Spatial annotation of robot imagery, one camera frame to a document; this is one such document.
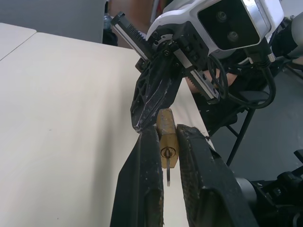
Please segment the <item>brass padlock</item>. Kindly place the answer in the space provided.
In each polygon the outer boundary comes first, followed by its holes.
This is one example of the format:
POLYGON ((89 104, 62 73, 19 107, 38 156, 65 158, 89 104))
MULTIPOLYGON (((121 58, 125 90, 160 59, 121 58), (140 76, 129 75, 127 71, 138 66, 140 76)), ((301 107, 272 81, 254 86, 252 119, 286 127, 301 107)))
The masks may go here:
POLYGON ((167 150, 169 167, 174 168, 178 161, 178 138, 173 112, 171 109, 160 109, 156 120, 156 129, 160 140, 161 166, 167 169, 167 150))

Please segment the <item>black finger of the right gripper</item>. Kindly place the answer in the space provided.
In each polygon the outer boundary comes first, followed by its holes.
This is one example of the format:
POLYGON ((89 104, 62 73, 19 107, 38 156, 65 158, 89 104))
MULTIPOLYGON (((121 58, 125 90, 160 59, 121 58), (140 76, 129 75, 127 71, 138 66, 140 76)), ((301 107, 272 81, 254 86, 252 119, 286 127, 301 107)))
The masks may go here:
POLYGON ((132 127, 140 132, 150 124, 169 86, 169 57, 162 55, 146 63, 139 76, 130 108, 132 127))
POLYGON ((146 113, 146 120, 144 121, 144 128, 147 128, 156 123, 156 118, 160 109, 170 108, 174 103, 178 89, 180 87, 183 75, 177 73, 170 74, 169 77, 165 76, 157 88, 156 92, 152 95, 149 102, 146 103, 144 112, 146 113))

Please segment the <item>silver key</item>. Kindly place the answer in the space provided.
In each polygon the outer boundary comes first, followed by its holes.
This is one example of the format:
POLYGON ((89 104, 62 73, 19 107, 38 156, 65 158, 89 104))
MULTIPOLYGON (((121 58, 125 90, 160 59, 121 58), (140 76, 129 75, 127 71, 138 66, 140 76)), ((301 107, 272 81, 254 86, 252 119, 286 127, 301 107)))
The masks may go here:
POLYGON ((170 150, 169 150, 169 148, 166 148, 165 155, 166 155, 166 165, 167 165, 167 186, 170 187, 170 150))

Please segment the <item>clear plastic bottle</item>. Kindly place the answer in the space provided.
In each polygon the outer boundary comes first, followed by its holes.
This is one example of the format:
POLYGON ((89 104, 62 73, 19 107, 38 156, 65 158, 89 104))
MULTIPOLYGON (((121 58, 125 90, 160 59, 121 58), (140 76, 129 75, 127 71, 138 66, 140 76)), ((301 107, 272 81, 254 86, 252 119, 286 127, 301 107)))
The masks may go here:
POLYGON ((111 20, 112 20, 112 17, 108 14, 108 13, 105 13, 104 14, 104 17, 103 17, 103 29, 104 30, 110 30, 111 29, 111 20))

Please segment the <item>silver and black robot body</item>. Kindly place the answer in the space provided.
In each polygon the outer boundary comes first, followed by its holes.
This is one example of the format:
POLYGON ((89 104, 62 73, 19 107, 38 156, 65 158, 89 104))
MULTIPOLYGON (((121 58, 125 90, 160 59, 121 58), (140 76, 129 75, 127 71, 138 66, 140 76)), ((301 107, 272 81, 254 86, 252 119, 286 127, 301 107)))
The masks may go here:
POLYGON ((294 154, 302 166, 276 180, 236 179, 260 227, 303 227, 303 149, 294 154))

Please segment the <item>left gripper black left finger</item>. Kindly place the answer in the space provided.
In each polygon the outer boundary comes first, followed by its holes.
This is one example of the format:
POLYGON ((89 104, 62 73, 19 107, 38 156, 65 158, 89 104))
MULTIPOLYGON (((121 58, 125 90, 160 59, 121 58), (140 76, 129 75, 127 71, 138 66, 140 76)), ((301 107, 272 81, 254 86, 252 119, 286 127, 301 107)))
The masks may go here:
POLYGON ((118 175, 110 227, 163 227, 164 188, 159 136, 143 130, 118 175))

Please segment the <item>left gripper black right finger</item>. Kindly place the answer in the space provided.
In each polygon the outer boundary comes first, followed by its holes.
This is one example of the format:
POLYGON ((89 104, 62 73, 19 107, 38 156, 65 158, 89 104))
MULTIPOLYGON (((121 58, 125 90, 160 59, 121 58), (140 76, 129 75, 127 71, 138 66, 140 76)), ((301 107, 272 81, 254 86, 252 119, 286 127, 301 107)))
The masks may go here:
POLYGON ((231 169, 195 127, 177 125, 189 227, 258 227, 231 169))

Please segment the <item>black folding chair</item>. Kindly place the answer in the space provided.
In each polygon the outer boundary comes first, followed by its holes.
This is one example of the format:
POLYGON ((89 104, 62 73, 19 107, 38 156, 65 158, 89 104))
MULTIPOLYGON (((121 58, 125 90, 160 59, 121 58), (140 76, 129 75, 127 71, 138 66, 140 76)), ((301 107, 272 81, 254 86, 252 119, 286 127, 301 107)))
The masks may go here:
MULTIPOLYGON (((269 93, 264 91, 267 82, 260 70, 252 66, 244 66, 239 69, 230 69, 229 72, 236 74, 235 80, 229 86, 230 94, 249 105, 261 105, 269 99, 269 93)), ((199 93, 194 93, 193 98, 210 136, 213 136, 221 127, 226 127, 236 136, 237 139, 227 159, 227 165, 230 165, 247 131, 255 109, 238 104, 228 98, 221 99, 219 103, 214 105, 208 104, 199 93), (241 130, 237 132, 231 125, 237 122, 237 114, 243 111, 247 111, 247 115, 241 130)))

